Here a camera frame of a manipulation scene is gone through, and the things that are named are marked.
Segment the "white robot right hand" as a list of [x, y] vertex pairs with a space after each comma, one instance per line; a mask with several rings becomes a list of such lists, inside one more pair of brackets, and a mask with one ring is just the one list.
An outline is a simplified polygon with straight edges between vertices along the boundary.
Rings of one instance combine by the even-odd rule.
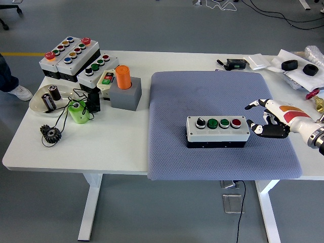
[[265, 125], [259, 125], [247, 120], [250, 129], [259, 137], [283, 139], [289, 132], [299, 133], [305, 142], [320, 128], [308, 114], [301, 109], [283, 101], [258, 99], [245, 107], [249, 110], [256, 106], [263, 106]]

